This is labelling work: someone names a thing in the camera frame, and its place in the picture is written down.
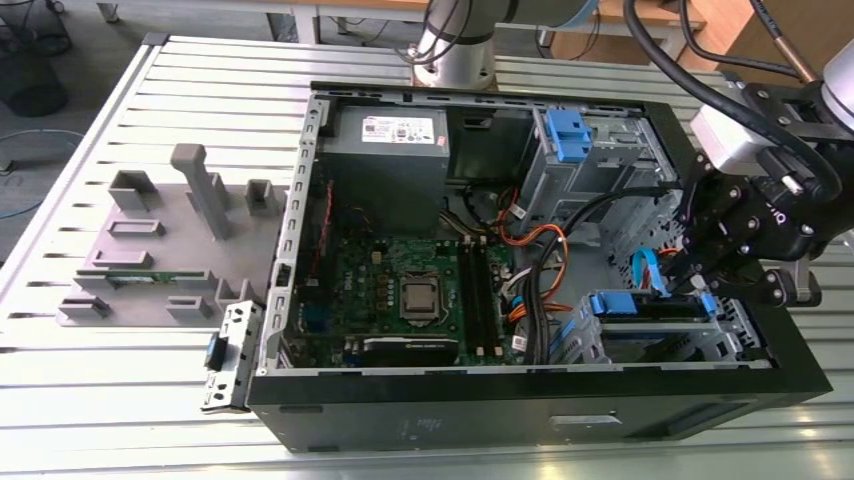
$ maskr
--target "blue latch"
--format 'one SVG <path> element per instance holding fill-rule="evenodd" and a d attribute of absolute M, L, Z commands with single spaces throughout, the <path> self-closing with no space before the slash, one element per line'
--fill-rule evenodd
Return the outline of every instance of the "blue latch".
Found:
<path fill-rule="evenodd" d="M 628 292 L 596 292 L 589 296 L 589 306 L 595 315 L 636 315 L 635 299 Z"/>
<path fill-rule="evenodd" d="M 545 111 L 545 124 L 551 140 L 557 147 L 557 161 L 560 163 L 580 163 L 587 159 L 592 148 L 592 129 L 584 125 L 581 115 L 576 110 Z"/>
<path fill-rule="evenodd" d="M 699 294 L 699 301 L 703 303 L 703 307 L 706 308 L 706 313 L 710 317 L 715 315 L 718 312 L 718 304 L 715 303 L 715 297 L 711 296 L 711 293 L 703 292 Z"/>

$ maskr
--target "motherboard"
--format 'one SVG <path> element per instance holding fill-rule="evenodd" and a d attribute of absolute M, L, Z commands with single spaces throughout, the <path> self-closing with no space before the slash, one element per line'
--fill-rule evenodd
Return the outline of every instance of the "motherboard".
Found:
<path fill-rule="evenodd" d="M 511 252 L 485 239 L 348 239 L 331 292 L 303 303 L 304 357 L 317 368 L 516 363 L 497 290 Z"/>

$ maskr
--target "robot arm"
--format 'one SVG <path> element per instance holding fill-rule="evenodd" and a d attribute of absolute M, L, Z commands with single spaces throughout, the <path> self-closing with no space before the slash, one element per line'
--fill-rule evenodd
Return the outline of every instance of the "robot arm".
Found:
<path fill-rule="evenodd" d="M 804 70 L 804 62 L 791 62 Z M 750 84 L 738 99 L 806 142 L 838 176 L 838 193 L 810 194 L 819 176 L 708 105 L 691 122 L 706 155 L 696 157 L 678 211 L 683 249 L 664 265 L 671 289 L 708 286 L 720 296 L 774 306 L 816 306 L 810 261 L 854 227 L 854 42 L 802 88 Z M 779 262 L 747 271 L 755 260 Z"/>
<path fill-rule="evenodd" d="M 417 46 L 397 52 L 429 87 L 484 89 L 495 80 L 496 23 L 572 26 L 597 0 L 431 0 Z"/>

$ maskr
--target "power supply label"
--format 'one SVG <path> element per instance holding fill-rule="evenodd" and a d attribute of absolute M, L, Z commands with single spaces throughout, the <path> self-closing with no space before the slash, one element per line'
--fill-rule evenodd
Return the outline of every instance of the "power supply label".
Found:
<path fill-rule="evenodd" d="M 432 119 L 415 117 L 365 117 L 361 121 L 361 141 L 371 143 L 436 142 Z"/>

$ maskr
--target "black hose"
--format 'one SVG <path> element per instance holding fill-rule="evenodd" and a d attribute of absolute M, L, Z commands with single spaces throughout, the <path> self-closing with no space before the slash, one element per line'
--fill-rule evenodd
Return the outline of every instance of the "black hose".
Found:
<path fill-rule="evenodd" d="M 764 3 L 762 3 L 762 0 L 750 0 L 750 5 L 752 6 L 752 11 L 756 12 L 762 25 L 764 25 L 764 28 L 771 34 L 771 38 L 776 40 L 783 36 L 783 31 L 779 29 L 779 25 L 774 21 L 768 9 L 764 8 Z"/>
<path fill-rule="evenodd" d="M 842 192 L 842 181 L 832 166 L 812 148 L 782 128 L 776 123 L 768 121 L 744 105 L 708 87 L 679 66 L 670 56 L 660 49 L 655 40 L 650 36 L 635 10 L 636 0 L 625 0 L 623 4 L 623 16 L 625 25 L 635 41 L 640 45 L 652 63 L 664 72 L 682 89 L 688 92 L 700 102 L 723 113 L 744 128 L 764 137 L 771 143 L 787 151 L 794 159 L 806 167 L 815 177 L 815 183 L 810 185 L 810 194 L 816 202 L 831 201 Z"/>
<path fill-rule="evenodd" d="M 684 35 L 684 41 L 691 51 L 706 60 L 712 62 L 726 63 L 728 65 L 738 65 L 740 67 L 755 68 L 756 70 L 764 70 L 766 72 L 779 73 L 788 77 L 800 79 L 798 72 L 788 65 L 780 65 L 778 63 L 766 62 L 762 60 L 754 60 L 752 58 L 731 57 L 728 55 L 719 55 L 704 50 L 696 43 L 694 38 L 694 32 L 691 31 L 691 19 L 688 14 L 688 0 L 679 0 L 679 22 L 682 23 L 682 34 Z"/>

